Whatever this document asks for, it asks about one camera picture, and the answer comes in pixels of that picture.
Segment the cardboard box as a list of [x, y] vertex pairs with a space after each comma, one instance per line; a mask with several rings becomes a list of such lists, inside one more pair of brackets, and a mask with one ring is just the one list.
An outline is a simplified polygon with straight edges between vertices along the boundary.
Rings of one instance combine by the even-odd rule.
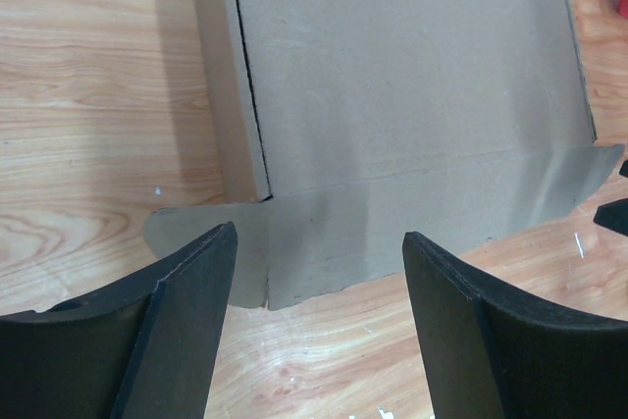
[[164, 257], [226, 222], [232, 305], [278, 310], [564, 217], [598, 147], [568, 0], [194, 0], [228, 202], [157, 211]]

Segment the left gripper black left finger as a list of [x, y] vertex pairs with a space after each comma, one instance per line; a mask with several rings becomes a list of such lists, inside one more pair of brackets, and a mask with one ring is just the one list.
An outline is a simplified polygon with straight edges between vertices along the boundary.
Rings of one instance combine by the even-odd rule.
[[233, 224], [107, 286], [1, 319], [5, 418], [200, 418], [236, 264]]

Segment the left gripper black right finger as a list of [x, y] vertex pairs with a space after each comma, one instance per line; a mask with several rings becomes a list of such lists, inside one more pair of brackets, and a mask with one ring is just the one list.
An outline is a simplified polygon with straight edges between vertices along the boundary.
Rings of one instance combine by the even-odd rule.
[[626, 417], [626, 322], [533, 295], [419, 233], [402, 254], [436, 417]]

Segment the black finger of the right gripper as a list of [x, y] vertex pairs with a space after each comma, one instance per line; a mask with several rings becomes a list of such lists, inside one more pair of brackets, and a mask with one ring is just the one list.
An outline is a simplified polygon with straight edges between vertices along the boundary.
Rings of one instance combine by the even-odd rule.
[[617, 234], [628, 236], [628, 199], [623, 198], [599, 206], [594, 223]]

